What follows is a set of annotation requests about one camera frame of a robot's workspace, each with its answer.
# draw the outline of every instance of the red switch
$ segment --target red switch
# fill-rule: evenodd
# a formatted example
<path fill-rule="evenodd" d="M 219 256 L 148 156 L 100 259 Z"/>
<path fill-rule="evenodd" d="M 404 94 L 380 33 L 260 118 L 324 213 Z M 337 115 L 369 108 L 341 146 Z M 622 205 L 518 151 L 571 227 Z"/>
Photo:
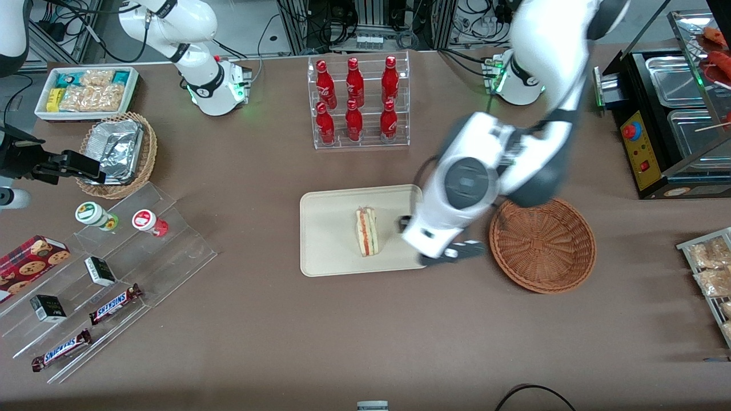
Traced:
<path fill-rule="evenodd" d="M 635 126 L 633 126 L 631 124 L 626 125 L 622 129 L 622 136 L 624 138 L 626 138 L 627 140 L 632 139 L 636 134 L 637 134 L 637 129 L 635 128 Z"/>

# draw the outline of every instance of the coca-cola bottle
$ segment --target coca-cola bottle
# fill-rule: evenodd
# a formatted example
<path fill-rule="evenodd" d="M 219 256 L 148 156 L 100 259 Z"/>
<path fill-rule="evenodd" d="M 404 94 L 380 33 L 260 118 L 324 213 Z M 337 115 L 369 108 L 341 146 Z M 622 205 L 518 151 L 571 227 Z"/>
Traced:
<path fill-rule="evenodd" d="M 381 113 L 381 141 L 391 144 L 396 139 L 396 122 L 398 116 L 393 111 L 393 100 L 388 99 L 383 104 L 383 113 Z"/>
<path fill-rule="evenodd" d="M 386 57 L 386 70 L 381 77 L 381 100 L 386 104 L 388 99 L 396 101 L 398 98 L 398 72 L 396 71 L 396 57 Z"/>
<path fill-rule="evenodd" d="M 358 107 L 366 103 L 366 91 L 363 88 L 363 73 L 358 69 L 358 59 L 348 59 L 348 77 L 345 79 L 348 87 L 348 99 L 354 99 Z"/>
<path fill-rule="evenodd" d="M 335 97 L 333 76 L 327 72 L 325 60 L 319 60 L 315 64 L 315 67 L 317 67 L 317 93 L 320 96 L 320 100 L 327 105 L 327 108 L 334 110 L 338 107 L 338 98 Z"/>
<path fill-rule="evenodd" d="M 333 117 L 327 112 L 327 106 L 324 102 L 317 102 L 317 117 L 315 122 L 317 123 L 317 131 L 320 134 L 320 140 L 322 144 L 331 146 L 335 144 L 335 123 Z"/>
<path fill-rule="evenodd" d="M 355 99 L 348 100 L 348 112 L 345 113 L 345 123 L 348 126 L 348 138 L 351 141 L 360 141 L 363 135 L 363 115 L 358 110 L 358 103 Z"/>

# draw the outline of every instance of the cookie box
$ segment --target cookie box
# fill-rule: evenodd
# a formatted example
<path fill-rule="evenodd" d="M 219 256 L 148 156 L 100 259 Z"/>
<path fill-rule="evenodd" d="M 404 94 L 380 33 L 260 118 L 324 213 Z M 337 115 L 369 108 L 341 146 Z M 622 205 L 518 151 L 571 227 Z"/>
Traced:
<path fill-rule="evenodd" d="M 83 72 L 87 69 L 104 69 L 115 70 L 117 72 L 129 72 L 129 77 L 127 78 L 124 86 L 124 93 L 122 95 L 122 101 L 119 104 L 119 109 L 117 111 L 90 111 L 83 113 L 47 111 L 46 103 L 48 102 L 48 97 L 51 94 L 51 90 L 56 87 L 59 76 L 68 75 L 70 73 Z M 130 66 L 59 67 L 57 69 L 52 69 L 48 73 L 48 79 L 46 79 L 45 86 L 43 86 L 43 91 L 41 92 L 41 96 L 39 97 L 38 103 L 36 104 L 36 116 L 38 116 L 38 118 L 42 120 L 54 122 L 92 121 L 124 114 L 127 112 L 127 108 L 129 108 L 129 104 L 132 102 L 132 95 L 135 92 L 135 86 L 137 85 L 138 78 L 139 74 L 137 73 L 137 70 Z"/>
<path fill-rule="evenodd" d="M 4 257 L 0 257 L 0 303 L 67 259 L 68 247 L 36 235 Z"/>

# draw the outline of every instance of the bottle cap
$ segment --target bottle cap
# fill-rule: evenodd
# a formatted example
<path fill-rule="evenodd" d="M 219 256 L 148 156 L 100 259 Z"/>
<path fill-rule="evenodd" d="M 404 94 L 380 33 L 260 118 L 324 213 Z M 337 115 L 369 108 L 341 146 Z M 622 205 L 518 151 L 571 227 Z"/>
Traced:
<path fill-rule="evenodd" d="M 318 60 L 317 63 L 315 63 L 315 67 L 317 67 L 318 73 L 327 72 L 327 63 L 325 63 L 325 60 Z"/>
<path fill-rule="evenodd" d="M 89 225 L 100 222 L 99 220 L 103 217 L 103 214 L 102 207 L 93 201 L 87 201 L 79 205 L 75 213 L 76 221 Z"/>
<path fill-rule="evenodd" d="M 139 210 L 132 217 L 132 225 L 140 231 L 150 230 L 156 222 L 157 216 L 150 210 Z"/>

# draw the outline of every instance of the yellow package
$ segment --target yellow package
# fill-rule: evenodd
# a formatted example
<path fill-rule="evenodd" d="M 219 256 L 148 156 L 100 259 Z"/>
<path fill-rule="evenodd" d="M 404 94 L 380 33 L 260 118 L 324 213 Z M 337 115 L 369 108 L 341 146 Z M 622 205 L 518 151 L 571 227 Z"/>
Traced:
<path fill-rule="evenodd" d="M 65 88 L 52 88 L 48 93 L 48 101 L 46 102 L 46 111 L 49 113 L 58 112 L 58 104 L 64 98 Z"/>

